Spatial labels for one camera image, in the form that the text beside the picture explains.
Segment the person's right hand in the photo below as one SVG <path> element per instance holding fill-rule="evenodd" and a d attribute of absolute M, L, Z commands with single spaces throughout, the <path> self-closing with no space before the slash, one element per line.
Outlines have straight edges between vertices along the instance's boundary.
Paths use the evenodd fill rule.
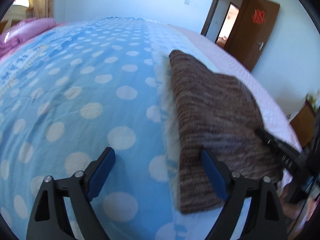
<path fill-rule="evenodd" d="M 313 214 L 315 201 L 306 195 L 307 199 L 301 199 L 294 204 L 291 200 L 294 190 L 298 190 L 298 188 L 293 182 L 286 184 L 279 196 L 280 203 L 286 218 L 289 218 L 292 222 L 305 223 L 309 221 Z"/>

